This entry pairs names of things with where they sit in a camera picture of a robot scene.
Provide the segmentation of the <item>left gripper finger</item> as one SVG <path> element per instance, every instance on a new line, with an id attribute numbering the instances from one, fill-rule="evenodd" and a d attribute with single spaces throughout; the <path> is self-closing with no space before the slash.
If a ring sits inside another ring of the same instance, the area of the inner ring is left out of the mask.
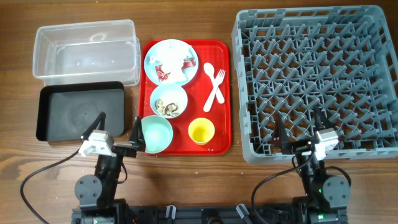
<path id="1" fill-rule="evenodd" d="M 146 142 L 142 130 L 142 119 L 140 116 L 137 116 L 135 119 L 128 143 L 131 144 L 131 147 L 137 151 L 144 152 L 146 149 Z"/>
<path id="2" fill-rule="evenodd" d="M 82 139 L 88 139 L 88 137 L 90 136 L 90 134 L 94 131 L 94 130 L 100 130 L 100 131 L 104 131 L 104 127 L 105 127 L 105 119 L 106 119 L 106 113 L 101 112 L 97 118 L 93 121 L 93 123 L 85 130 L 85 132 L 81 135 Z"/>

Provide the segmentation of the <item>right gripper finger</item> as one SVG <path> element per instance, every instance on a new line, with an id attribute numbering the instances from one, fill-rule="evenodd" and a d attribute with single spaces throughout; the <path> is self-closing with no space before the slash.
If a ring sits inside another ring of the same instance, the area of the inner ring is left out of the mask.
<path id="1" fill-rule="evenodd" d="M 275 115 L 275 130 L 273 132 L 273 144 L 277 146 L 281 152 L 292 152 L 289 137 L 282 122 L 282 115 L 277 112 Z"/>
<path id="2" fill-rule="evenodd" d="M 321 131 L 325 129 L 334 129 L 335 125 L 321 112 L 318 106 L 313 108 L 314 120 L 315 120 L 315 130 Z"/>

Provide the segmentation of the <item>mint green bowl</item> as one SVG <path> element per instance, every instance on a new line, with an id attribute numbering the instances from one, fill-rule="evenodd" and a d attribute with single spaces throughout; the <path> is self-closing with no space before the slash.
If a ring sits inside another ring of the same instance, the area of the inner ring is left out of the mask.
<path id="1" fill-rule="evenodd" d="M 169 121 L 161 116 L 151 115 L 141 122 L 146 143 L 145 153 L 157 154 L 166 150 L 174 135 Z"/>

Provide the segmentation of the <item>rice and nut leftovers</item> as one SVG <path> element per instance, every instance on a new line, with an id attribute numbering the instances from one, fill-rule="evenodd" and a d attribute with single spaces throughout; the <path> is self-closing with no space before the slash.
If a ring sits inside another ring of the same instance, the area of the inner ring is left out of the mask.
<path id="1" fill-rule="evenodd" d="M 180 107 L 176 103 L 166 103 L 162 99 L 155 102 L 156 111 L 165 118 L 174 118 L 180 114 Z"/>

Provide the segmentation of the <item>light blue small bowl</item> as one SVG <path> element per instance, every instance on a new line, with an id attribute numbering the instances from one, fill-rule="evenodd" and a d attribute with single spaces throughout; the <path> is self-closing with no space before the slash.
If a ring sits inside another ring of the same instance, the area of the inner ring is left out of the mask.
<path id="1" fill-rule="evenodd" d="M 162 99 L 166 103 L 176 103 L 180 107 L 180 116 L 185 109 L 187 108 L 188 105 L 188 95 L 186 91 L 179 85 L 177 84 L 164 84 L 164 85 L 159 85 L 154 89 L 154 91 L 150 95 L 150 107 L 152 111 L 160 116 L 158 112 L 156 111 L 155 107 L 155 102 L 158 99 Z"/>

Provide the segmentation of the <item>light blue plate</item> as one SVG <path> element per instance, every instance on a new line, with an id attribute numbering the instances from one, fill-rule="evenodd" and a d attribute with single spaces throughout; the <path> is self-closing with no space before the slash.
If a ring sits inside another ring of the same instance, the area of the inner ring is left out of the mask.
<path id="1" fill-rule="evenodd" d="M 197 74 L 198 55 L 192 45 L 177 39 L 155 43 L 144 58 L 144 72 L 156 85 L 184 86 Z"/>

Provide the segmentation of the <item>white tissue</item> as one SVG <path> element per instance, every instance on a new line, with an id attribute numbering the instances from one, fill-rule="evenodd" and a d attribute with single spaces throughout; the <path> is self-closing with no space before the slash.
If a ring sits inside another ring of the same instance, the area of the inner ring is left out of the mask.
<path id="1" fill-rule="evenodd" d="M 150 56 L 149 63 L 159 62 L 162 65 L 162 70 L 165 73 L 170 73 L 168 79 L 162 83 L 177 83 L 187 80 L 182 66 L 183 60 L 191 56 L 190 49 L 191 46 L 187 44 L 167 44 L 157 48 L 155 53 Z"/>

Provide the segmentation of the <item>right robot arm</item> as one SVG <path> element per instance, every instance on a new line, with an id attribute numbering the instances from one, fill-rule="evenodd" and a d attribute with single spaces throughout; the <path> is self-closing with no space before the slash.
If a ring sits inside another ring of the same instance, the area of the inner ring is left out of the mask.
<path id="1" fill-rule="evenodd" d="M 305 196 L 295 197 L 292 209 L 296 223 L 347 223 L 347 205 L 351 193 L 351 178 L 339 167 L 327 167 L 326 152 L 339 145 L 334 124 L 320 111 L 313 109 L 315 134 L 290 141 L 282 115 L 275 118 L 272 140 L 281 153 L 293 155 L 294 170 L 302 179 Z"/>

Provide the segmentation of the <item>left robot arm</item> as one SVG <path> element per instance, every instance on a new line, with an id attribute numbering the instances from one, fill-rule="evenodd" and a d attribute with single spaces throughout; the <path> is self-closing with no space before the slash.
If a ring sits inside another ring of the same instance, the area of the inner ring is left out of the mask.
<path id="1" fill-rule="evenodd" d="M 78 153 L 86 157 L 98 155 L 93 175 L 84 175 L 75 184 L 74 193 L 80 206 L 72 210 L 72 224 L 79 223 L 138 223 L 138 216 L 125 199 L 116 199 L 116 189 L 122 182 L 119 176 L 126 170 L 125 157 L 135 158 L 145 151 L 146 143 L 141 117 L 137 117 L 128 145 L 115 144 L 113 137 L 104 130 L 106 114 L 101 112 L 81 135 L 82 145 Z"/>

